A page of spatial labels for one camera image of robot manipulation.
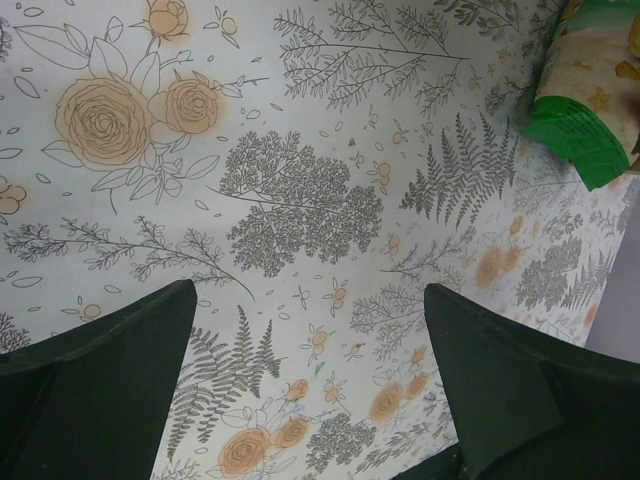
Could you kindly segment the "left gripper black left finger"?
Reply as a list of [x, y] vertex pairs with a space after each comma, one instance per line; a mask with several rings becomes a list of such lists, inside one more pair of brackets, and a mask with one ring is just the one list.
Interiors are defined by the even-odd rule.
[[196, 304], [175, 281], [2, 354], [2, 478], [150, 478]]

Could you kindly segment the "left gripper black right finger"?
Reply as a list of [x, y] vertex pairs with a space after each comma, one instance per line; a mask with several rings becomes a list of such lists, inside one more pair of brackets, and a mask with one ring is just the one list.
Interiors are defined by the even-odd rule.
[[439, 284], [424, 313], [469, 479], [636, 479], [639, 366]]

